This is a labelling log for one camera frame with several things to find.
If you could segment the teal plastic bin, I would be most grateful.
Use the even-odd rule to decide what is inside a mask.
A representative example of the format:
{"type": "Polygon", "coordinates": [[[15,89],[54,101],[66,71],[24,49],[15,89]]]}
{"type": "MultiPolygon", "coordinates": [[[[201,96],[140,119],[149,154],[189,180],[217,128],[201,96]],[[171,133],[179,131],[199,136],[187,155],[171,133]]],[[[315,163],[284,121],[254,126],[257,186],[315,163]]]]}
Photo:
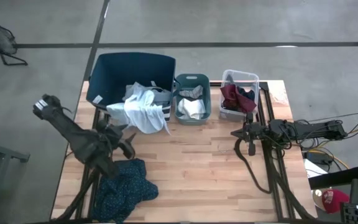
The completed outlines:
{"type": "Polygon", "coordinates": [[[177,121],[182,125],[188,126],[199,126],[206,123],[211,115],[211,92],[209,86],[209,78],[203,74],[195,73],[184,73],[176,77],[176,83],[178,84],[177,89],[175,90],[175,117],[177,121]],[[197,99],[186,98],[179,95],[179,91],[183,89],[192,89],[198,85],[203,87],[203,95],[197,99]],[[180,119],[181,113],[178,111],[178,104],[183,99],[186,98],[190,101],[203,100],[205,106],[205,114],[201,119],[180,119]]]}

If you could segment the black desk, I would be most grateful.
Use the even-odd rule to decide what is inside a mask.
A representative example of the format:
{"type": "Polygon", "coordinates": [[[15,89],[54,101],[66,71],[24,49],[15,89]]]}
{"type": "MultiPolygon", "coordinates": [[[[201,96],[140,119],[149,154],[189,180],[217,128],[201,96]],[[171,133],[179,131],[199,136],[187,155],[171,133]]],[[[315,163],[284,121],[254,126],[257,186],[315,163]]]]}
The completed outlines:
{"type": "Polygon", "coordinates": [[[311,190],[337,185],[350,184],[353,179],[358,179],[358,167],[339,172],[328,173],[308,179],[311,190]]]}

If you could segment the grey striped sock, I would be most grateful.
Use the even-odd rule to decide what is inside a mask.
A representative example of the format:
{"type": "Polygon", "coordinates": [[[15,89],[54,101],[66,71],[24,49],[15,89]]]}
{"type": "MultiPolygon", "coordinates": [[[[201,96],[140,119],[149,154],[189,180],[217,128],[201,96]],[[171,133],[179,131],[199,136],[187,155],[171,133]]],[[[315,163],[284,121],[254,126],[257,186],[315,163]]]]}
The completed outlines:
{"type": "Polygon", "coordinates": [[[192,89],[183,89],[179,91],[179,95],[186,98],[197,99],[203,95],[203,87],[198,85],[192,89]]]}

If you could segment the navy dotted cloth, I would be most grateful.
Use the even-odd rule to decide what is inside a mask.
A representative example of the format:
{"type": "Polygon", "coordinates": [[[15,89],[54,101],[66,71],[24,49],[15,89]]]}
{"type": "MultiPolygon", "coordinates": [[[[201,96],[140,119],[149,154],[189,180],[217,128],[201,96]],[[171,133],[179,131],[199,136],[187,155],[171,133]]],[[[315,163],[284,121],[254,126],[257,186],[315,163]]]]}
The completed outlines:
{"type": "Polygon", "coordinates": [[[123,223],[136,205],[158,197],[158,187],[146,179],[145,161],[117,161],[119,175],[102,177],[94,199],[92,219],[123,223]]]}

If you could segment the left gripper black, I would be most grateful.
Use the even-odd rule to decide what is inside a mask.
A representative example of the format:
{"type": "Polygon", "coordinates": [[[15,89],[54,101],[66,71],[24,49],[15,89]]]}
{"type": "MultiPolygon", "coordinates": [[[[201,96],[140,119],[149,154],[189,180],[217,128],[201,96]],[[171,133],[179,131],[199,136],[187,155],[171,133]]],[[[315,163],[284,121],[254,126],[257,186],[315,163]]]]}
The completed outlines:
{"type": "MultiPolygon", "coordinates": [[[[107,145],[110,152],[113,152],[118,147],[119,141],[122,139],[123,130],[128,127],[127,124],[114,126],[112,124],[99,124],[99,132],[107,140],[107,145]]],[[[133,133],[124,141],[131,145],[136,133],[133,133]]]]}

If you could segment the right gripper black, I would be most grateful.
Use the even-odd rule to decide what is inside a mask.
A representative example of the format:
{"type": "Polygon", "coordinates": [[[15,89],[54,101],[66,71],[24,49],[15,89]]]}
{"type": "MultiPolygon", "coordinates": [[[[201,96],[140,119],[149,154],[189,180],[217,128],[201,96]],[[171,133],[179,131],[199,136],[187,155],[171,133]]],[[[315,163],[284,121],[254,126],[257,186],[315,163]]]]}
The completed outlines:
{"type": "Polygon", "coordinates": [[[244,123],[242,129],[231,132],[231,135],[240,141],[252,142],[258,139],[262,133],[262,126],[259,123],[244,123]]]}

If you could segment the black power adapter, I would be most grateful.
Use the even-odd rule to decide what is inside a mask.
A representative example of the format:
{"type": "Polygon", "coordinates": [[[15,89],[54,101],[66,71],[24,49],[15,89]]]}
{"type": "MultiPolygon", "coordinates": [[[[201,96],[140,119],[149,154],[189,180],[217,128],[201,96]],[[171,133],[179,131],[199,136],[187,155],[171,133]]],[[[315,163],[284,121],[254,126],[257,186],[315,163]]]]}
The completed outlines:
{"type": "Polygon", "coordinates": [[[331,155],[320,151],[306,152],[305,157],[314,164],[331,165],[334,162],[334,158],[331,155]]]}

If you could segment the clear plastic box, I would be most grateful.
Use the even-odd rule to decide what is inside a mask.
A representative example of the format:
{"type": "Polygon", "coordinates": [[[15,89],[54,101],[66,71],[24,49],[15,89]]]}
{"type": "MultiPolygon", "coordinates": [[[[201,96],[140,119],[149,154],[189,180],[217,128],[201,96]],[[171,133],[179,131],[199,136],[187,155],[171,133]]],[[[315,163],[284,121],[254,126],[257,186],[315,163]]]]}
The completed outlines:
{"type": "MultiPolygon", "coordinates": [[[[259,77],[254,73],[242,72],[238,70],[225,70],[223,73],[223,80],[221,87],[225,85],[235,84],[246,91],[253,90],[255,92],[255,103],[259,102],[259,77]]],[[[251,113],[241,113],[238,111],[231,111],[223,108],[223,96],[221,93],[220,105],[219,105],[219,117],[229,121],[243,121],[247,115],[254,115],[257,113],[257,106],[251,113]]]]}

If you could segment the light blue shirt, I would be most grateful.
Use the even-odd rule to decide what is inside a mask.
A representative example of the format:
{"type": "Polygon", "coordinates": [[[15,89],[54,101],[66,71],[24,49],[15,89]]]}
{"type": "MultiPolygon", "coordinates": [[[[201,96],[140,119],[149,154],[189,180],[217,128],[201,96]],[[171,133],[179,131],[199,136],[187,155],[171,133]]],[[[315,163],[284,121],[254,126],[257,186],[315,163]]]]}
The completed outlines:
{"type": "Polygon", "coordinates": [[[152,134],[168,130],[163,108],[170,104],[172,93],[157,86],[143,86],[135,82],[126,86],[122,103],[106,107],[118,125],[137,127],[142,133],[152,134]]]}

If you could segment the navy white striped fabric basket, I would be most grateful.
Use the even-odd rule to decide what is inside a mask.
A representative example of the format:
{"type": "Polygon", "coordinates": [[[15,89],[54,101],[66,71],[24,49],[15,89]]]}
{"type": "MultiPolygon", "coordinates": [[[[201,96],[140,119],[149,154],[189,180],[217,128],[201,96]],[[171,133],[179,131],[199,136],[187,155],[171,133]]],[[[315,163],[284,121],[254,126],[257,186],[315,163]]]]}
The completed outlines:
{"type": "Polygon", "coordinates": [[[101,54],[89,78],[86,100],[100,110],[122,103],[128,86],[159,87],[168,93],[163,99],[165,120],[170,120],[175,84],[176,60],[173,57],[144,52],[101,54]]]}

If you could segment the white sock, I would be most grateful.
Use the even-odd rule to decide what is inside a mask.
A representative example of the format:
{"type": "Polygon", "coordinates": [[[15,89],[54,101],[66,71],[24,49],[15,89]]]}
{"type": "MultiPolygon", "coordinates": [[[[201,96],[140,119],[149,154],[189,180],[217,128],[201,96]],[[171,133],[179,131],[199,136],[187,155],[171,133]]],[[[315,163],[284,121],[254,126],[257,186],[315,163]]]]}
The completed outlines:
{"type": "Polygon", "coordinates": [[[190,117],[193,119],[201,119],[206,112],[203,100],[192,101],[190,109],[190,117]]]}
{"type": "Polygon", "coordinates": [[[190,101],[183,98],[178,104],[178,111],[181,113],[180,119],[196,119],[197,106],[196,101],[190,101]]]}

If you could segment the white paper sheet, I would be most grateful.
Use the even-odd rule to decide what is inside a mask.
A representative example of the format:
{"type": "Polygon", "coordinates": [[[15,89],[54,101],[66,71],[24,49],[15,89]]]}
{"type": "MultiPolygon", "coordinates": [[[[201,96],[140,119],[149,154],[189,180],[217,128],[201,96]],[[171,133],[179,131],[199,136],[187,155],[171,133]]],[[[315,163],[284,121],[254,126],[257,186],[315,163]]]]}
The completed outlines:
{"type": "Polygon", "coordinates": [[[323,170],[316,164],[312,163],[308,159],[303,159],[303,162],[304,162],[304,167],[305,167],[308,178],[327,174],[327,172],[325,170],[323,170]]]}

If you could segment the black aluminium frame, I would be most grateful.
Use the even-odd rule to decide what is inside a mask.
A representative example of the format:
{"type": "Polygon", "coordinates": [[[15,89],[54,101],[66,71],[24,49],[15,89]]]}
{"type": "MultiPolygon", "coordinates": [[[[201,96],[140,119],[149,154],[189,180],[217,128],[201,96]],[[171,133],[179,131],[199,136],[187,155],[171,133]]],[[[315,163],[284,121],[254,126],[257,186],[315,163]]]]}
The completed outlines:
{"type": "Polygon", "coordinates": [[[57,224],[88,223],[99,184],[99,172],[82,164],[67,147],[50,221],[57,224]]]}
{"type": "MultiPolygon", "coordinates": [[[[259,93],[259,102],[257,106],[257,121],[262,126],[267,126],[268,121],[273,120],[275,118],[273,113],[273,104],[270,98],[268,82],[260,82],[259,87],[261,90],[264,91],[264,99],[266,100],[266,106],[262,104],[261,93],[259,93]]],[[[307,212],[306,208],[303,207],[301,203],[296,199],[295,195],[290,192],[287,172],[281,150],[273,149],[272,143],[269,140],[261,140],[261,143],[267,171],[268,186],[272,191],[273,205],[278,220],[281,221],[285,218],[278,189],[279,187],[283,191],[289,219],[295,219],[295,211],[298,212],[299,216],[302,219],[314,219],[314,217],[307,212]]]]}

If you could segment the red cap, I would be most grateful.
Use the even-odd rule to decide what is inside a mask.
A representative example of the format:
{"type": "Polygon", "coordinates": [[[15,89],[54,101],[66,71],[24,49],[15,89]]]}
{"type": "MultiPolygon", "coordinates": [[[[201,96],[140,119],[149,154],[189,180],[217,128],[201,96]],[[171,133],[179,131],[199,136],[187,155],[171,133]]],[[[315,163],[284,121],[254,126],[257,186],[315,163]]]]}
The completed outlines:
{"type": "Polygon", "coordinates": [[[336,213],[342,203],[349,202],[349,196],[340,190],[328,189],[322,193],[321,200],[326,213],[336,213]]]}

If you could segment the maroon cap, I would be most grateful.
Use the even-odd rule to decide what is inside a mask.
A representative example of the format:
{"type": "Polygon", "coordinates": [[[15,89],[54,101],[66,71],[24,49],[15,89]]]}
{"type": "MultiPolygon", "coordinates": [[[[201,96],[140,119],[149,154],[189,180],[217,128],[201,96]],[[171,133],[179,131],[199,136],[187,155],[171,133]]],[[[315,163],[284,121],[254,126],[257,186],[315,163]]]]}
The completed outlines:
{"type": "Polygon", "coordinates": [[[231,111],[238,111],[241,113],[251,113],[256,108],[255,101],[240,95],[237,91],[237,85],[229,84],[220,88],[223,102],[223,108],[231,111]]]}

